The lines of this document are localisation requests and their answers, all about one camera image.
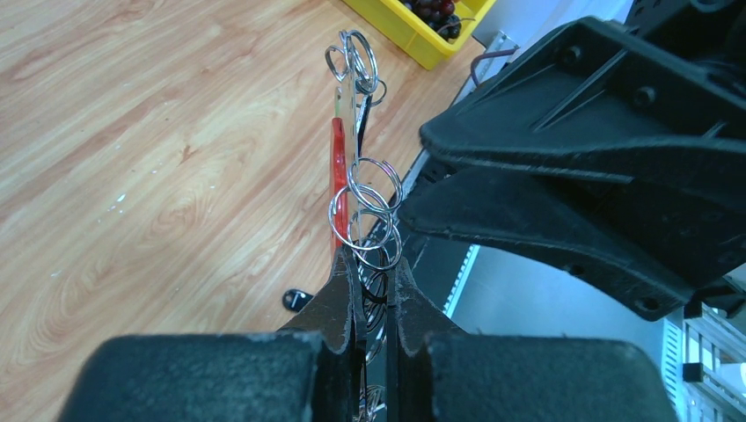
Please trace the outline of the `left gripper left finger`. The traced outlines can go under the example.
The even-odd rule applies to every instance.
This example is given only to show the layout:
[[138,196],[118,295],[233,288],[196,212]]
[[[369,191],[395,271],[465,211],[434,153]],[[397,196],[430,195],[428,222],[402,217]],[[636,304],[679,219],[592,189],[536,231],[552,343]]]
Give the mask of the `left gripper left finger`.
[[364,362],[362,288],[351,250],[272,332],[127,335],[83,365],[61,421],[350,421]]

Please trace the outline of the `red handled metal key organizer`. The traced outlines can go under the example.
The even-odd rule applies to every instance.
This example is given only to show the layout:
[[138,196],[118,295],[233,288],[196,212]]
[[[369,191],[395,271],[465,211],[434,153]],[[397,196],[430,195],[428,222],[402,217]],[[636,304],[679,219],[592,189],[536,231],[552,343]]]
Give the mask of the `red handled metal key organizer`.
[[369,365],[384,348],[386,270],[401,253],[401,239],[393,226],[394,205],[362,179],[361,169],[368,164],[382,171],[396,193],[401,192],[401,181],[390,164],[362,153],[370,113],[387,93],[375,53],[358,30],[342,30],[339,38],[339,44],[325,51],[326,65],[338,82],[330,147],[328,220],[333,246],[351,250],[354,271],[361,283],[362,314],[368,335],[363,363]]

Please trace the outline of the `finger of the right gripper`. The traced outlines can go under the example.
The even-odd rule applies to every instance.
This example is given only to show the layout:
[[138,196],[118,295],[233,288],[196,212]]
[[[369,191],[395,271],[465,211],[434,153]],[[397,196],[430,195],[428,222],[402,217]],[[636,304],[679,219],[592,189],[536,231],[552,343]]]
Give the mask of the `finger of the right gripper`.
[[547,34],[421,127],[445,161],[668,186],[743,186],[745,100],[596,18]]
[[745,210],[653,184],[605,184],[472,167],[417,186],[411,230],[565,271],[648,321],[704,303],[733,317],[745,291]]

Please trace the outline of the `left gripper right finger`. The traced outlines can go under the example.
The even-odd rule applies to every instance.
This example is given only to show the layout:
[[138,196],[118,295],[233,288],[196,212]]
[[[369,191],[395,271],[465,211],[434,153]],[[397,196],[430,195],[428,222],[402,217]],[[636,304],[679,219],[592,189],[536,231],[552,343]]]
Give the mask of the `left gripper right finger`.
[[655,364],[598,338],[470,334],[418,288],[406,260],[389,274],[391,421],[674,421]]

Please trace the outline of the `key with black tag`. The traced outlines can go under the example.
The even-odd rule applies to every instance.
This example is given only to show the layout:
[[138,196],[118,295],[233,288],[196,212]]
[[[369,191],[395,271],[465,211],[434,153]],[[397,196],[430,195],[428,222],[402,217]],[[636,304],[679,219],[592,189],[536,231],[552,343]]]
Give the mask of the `key with black tag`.
[[314,295],[304,292],[303,290],[291,288],[287,290],[282,296],[282,306],[284,309],[298,313],[300,312],[312,299]]

